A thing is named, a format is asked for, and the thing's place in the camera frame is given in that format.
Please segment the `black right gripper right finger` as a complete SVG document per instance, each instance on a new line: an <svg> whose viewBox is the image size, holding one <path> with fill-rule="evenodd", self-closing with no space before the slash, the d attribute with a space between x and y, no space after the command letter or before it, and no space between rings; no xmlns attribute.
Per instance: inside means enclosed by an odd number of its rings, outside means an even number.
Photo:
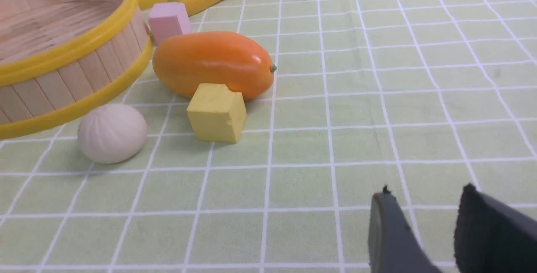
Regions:
<svg viewBox="0 0 537 273"><path fill-rule="evenodd" d="M455 224L454 257L461 273L535 273L537 222L474 185L465 185Z"/></svg>

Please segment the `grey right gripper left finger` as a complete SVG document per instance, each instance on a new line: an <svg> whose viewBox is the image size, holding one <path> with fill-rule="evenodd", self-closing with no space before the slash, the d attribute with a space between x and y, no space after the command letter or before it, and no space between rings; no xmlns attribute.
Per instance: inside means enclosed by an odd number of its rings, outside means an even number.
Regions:
<svg viewBox="0 0 537 273"><path fill-rule="evenodd" d="M439 273L418 243L387 186L372 195L368 231L372 273Z"/></svg>

